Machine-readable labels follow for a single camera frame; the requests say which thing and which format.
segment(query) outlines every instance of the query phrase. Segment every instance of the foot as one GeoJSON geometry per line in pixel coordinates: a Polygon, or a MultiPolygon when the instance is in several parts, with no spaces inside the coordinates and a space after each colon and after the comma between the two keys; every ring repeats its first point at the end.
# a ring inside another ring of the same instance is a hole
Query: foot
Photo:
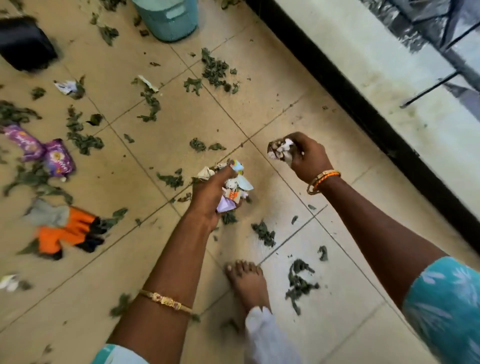
{"type": "Polygon", "coordinates": [[[253,262],[237,260],[235,263],[225,265],[225,274],[246,314],[256,306],[267,307],[272,312],[268,300],[267,282],[259,266],[253,262]]]}

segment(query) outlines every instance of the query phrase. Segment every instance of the hand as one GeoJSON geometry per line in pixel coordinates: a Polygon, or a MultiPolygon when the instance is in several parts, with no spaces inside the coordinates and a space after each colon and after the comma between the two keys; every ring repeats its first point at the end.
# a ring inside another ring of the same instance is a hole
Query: hand
{"type": "Polygon", "coordinates": [[[298,153],[293,155],[292,169],[305,183],[311,183],[324,170],[333,169],[323,145],[300,132],[286,138],[291,139],[298,148],[298,153]]]}
{"type": "Polygon", "coordinates": [[[216,207],[223,195],[222,187],[227,180],[236,176],[237,173],[232,167],[226,166],[210,177],[208,181],[200,181],[193,185],[192,202],[190,202],[188,210],[196,215],[205,216],[210,230],[216,227],[220,218],[216,207]]]}

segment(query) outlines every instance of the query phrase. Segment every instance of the purple wrapper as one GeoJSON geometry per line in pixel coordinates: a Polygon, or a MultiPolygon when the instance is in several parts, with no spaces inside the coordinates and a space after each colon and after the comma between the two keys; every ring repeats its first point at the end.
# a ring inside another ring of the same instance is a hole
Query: purple wrapper
{"type": "Polygon", "coordinates": [[[45,148],[47,149],[45,166],[50,176],[67,177],[75,170],[75,163],[61,139],[53,139],[45,144],[45,148]]]}
{"type": "Polygon", "coordinates": [[[45,154],[43,145],[20,126],[9,125],[3,128],[3,131],[10,140],[15,142],[24,151],[24,156],[22,157],[23,162],[40,159],[45,154]]]}

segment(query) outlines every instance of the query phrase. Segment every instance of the leg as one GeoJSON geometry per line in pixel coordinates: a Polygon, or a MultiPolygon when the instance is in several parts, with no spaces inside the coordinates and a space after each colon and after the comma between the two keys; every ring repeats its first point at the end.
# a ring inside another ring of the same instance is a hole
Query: leg
{"type": "Polygon", "coordinates": [[[245,363],[301,363],[300,356],[271,313],[262,269],[252,262],[237,260],[235,264],[227,264],[225,271],[247,315],[245,363]]]}

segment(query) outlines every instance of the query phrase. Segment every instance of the work glove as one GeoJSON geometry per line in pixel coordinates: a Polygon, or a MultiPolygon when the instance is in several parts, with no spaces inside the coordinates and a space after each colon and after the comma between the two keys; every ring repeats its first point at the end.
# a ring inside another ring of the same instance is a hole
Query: work glove
{"type": "Polygon", "coordinates": [[[54,207],[42,199],[37,199],[25,217],[39,226],[39,253],[58,260],[63,256],[59,240],[80,248],[88,253],[103,244],[106,229],[100,227],[100,218],[72,206],[54,207]]]}

